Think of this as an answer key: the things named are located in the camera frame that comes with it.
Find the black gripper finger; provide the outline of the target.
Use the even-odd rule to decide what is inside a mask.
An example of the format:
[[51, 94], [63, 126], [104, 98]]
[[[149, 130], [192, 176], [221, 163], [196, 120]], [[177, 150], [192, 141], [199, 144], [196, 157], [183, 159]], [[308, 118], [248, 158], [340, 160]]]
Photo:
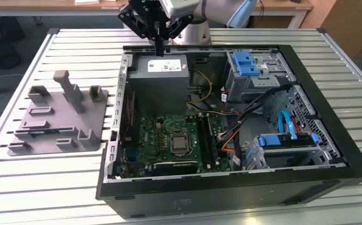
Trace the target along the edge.
[[163, 15], [159, 20], [159, 56], [164, 54], [165, 41], [175, 39], [187, 25], [192, 22], [193, 16], [185, 15], [176, 18], [173, 21]]
[[148, 22], [143, 20], [140, 15], [135, 14], [131, 6], [123, 6], [120, 8], [117, 18], [141, 39], [147, 38], [149, 40], [155, 46], [155, 55], [159, 56], [160, 44], [157, 43], [153, 25], [148, 25]]

